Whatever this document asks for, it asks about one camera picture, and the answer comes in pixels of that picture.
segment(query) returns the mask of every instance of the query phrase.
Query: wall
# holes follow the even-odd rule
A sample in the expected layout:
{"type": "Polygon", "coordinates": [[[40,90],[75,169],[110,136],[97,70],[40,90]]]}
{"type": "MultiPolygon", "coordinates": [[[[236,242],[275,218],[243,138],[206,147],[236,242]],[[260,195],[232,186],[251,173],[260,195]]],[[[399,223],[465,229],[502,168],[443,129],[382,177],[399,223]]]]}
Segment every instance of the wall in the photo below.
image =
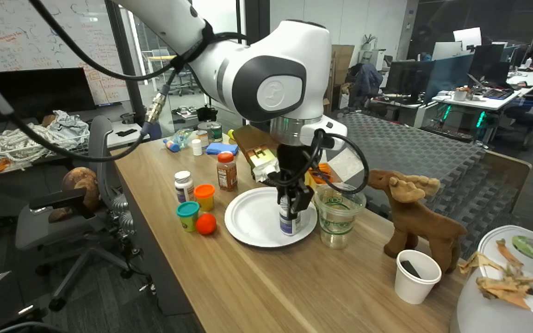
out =
{"type": "Polygon", "coordinates": [[[486,40],[530,44],[533,0],[421,0],[410,55],[434,51],[436,40],[452,40],[452,31],[480,25],[486,40]]]}
{"type": "Polygon", "coordinates": [[[406,7],[408,0],[271,0],[271,27],[282,18],[325,23],[334,44],[356,44],[354,58],[369,33],[378,36],[378,47],[397,57],[406,7]]]}
{"type": "MultiPolygon", "coordinates": [[[[91,57],[123,71],[104,0],[45,0],[45,5],[91,57]]],[[[0,0],[0,71],[60,66],[86,64],[58,38],[28,0],[0,0]]],[[[128,99],[125,81],[90,66],[86,73],[99,103],[128,99]]]]}

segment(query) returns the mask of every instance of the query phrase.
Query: blue cap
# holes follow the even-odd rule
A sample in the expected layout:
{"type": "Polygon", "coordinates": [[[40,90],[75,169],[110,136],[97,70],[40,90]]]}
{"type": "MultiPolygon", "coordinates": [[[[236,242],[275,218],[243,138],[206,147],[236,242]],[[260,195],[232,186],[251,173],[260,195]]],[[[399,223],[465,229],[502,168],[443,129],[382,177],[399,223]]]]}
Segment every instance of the blue cap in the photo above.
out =
{"type": "Polygon", "coordinates": [[[238,155],[238,144],[212,142],[208,145],[208,155],[219,155],[221,151],[232,151],[238,155]]]}
{"type": "Polygon", "coordinates": [[[180,218],[191,218],[191,216],[199,214],[199,210],[201,210],[199,201],[184,201],[178,205],[178,216],[180,218]]]}

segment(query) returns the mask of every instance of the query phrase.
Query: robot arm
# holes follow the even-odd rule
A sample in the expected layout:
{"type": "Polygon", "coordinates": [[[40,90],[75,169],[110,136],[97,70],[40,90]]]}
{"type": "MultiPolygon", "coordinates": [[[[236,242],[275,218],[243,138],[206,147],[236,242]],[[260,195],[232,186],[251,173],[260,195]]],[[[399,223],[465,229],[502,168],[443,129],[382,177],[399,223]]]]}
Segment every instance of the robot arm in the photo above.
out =
{"type": "MultiPolygon", "coordinates": [[[[178,53],[204,42],[206,20],[188,0],[115,1],[139,16],[178,53]]],[[[343,123],[323,118],[330,60],[328,29],[286,20],[252,45],[234,40],[214,42],[189,64],[214,99],[249,119],[276,118],[273,134],[280,142],[310,145],[317,127],[347,134],[343,123]]]]}

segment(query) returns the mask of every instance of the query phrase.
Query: orange bottle cap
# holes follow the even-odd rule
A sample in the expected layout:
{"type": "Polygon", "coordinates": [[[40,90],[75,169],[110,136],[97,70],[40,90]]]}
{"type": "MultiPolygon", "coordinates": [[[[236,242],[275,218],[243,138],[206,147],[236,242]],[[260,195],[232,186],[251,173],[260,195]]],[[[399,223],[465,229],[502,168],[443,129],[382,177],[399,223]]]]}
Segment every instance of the orange bottle cap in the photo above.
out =
{"type": "Polygon", "coordinates": [[[215,193],[215,186],[210,182],[195,186],[195,197],[210,197],[214,193],[215,193]]]}

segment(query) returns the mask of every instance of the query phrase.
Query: clear plastic cup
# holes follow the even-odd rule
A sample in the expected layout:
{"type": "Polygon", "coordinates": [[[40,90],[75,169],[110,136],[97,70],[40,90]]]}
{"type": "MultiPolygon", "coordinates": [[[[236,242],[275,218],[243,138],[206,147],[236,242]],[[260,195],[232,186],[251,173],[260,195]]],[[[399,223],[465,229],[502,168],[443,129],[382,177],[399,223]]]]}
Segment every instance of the clear plastic cup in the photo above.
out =
{"type": "Polygon", "coordinates": [[[319,186],[315,193],[319,208],[321,240],[330,247],[345,247],[350,240],[358,212],[365,208],[365,195],[341,193],[332,186],[319,186]]]}
{"type": "Polygon", "coordinates": [[[441,275],[434,256],[417,249],[402,249],[397,255],[395,292],[408,303],[423,303],[441,275]]]}

